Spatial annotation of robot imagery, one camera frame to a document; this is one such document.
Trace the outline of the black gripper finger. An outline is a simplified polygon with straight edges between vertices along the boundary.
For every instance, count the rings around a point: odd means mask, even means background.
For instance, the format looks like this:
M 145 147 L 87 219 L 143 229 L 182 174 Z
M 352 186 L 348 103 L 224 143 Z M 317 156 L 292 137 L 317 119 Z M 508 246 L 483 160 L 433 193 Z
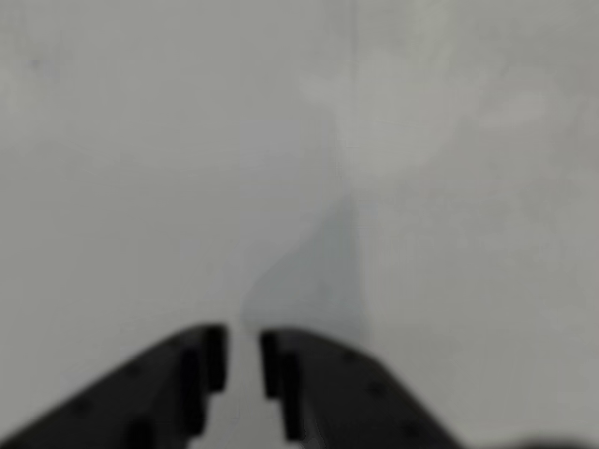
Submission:
M 460 442 L 377 360 L 312 332 L 259 336 L 267 398 L 303 448 L 459 448 Z
M 228 334 L 217 324 L 159 341 L 2 440 L 4 448 L 187 448 L 224 391 Z

